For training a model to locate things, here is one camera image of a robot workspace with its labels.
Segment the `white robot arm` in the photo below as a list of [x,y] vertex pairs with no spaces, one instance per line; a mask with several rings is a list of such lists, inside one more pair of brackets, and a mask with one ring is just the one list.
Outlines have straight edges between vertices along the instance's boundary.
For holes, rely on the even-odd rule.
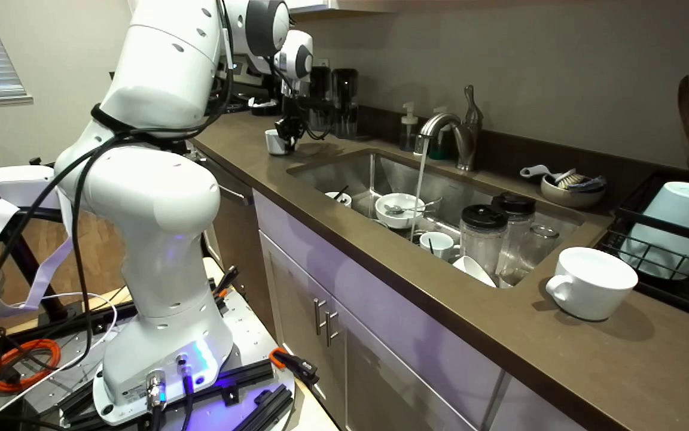
[[200,256],[217,182],[162,143],[208,121],[226,55],[269,56],[287,30],[281,0],[139,0],[103,100],[56,155],[60,189],[123,238],[135,315],[94,376],[94,406],[109,426],[212,384],[232,352]]

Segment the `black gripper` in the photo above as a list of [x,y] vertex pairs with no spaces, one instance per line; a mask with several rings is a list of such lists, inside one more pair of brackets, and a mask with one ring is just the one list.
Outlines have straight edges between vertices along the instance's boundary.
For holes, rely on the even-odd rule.
[[277,135],[293,145],[306,134],[306,109],[297,97],[285,96],[280,104],[280,120],[274,121]]

